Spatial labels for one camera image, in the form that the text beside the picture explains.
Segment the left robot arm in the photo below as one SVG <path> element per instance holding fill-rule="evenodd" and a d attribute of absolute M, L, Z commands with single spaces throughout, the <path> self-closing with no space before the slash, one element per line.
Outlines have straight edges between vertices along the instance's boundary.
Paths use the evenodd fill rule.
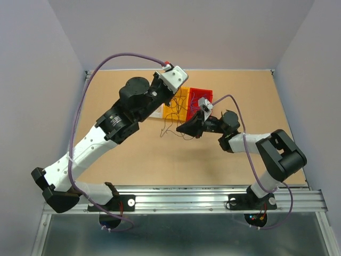
<path fill-rule="evenodd" d="M 155 72 L 152 82 L 143 77 L 130 78 L 119 90 L 119 99 L 91 127 L 87 135 L 65 156 L 46 168 L 35 168 L 31 175 L 42 190 L 46 203 L 57 213 L 76 204 L 81 196 L 106 210 L 118 206 L 119 194 L 109 183 L 94 185 L 75 182 L 98 158 L 139 130 L 139 123 L 163 103 L 170 103 L 188 79 L 178 67 Z"/>

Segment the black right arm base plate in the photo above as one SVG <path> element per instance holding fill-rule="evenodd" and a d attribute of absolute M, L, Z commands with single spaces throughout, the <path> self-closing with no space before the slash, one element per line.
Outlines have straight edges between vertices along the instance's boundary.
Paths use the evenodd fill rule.
<path fill-rule="evenodd" d="M 277 203 L 273 194 L 268 194 L 263 198 L 248 194 L 232 194 L 228 196 L 225 208 L 231 211 L 276 210 Z"/>

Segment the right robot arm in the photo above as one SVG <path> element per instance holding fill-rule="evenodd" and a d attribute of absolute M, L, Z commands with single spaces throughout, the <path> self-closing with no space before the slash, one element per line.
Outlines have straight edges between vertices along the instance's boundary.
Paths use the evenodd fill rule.
<path fill-rule="evenodd" d="M 265 172 L 248 188 L 245 202 L 251 208 L 264 203 L 264 197 L 275 191 L 277 186 L 307 164 L 307 158 L 289 135 L 281 129 L 266 134 L 240 133 L 239 117 L 233 111 L 226 111 L 220 118 L 206 116 L 203 110 L 177 127 L 177 131 L 196 139 L 204 132 L 218 133 L 219 144 L 229 153 L 245 152 L 259 154 L 265 165 Z"/>

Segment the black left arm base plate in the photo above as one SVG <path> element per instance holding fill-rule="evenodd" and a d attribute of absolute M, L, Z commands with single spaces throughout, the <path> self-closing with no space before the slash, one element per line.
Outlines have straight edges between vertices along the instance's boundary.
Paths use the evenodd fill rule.
<path fill-rule="evenodd" d="M 100 195 L 91 197 L 103 209 L 110 212 L 134 212 L 136 196 L 133 194 Z"/>

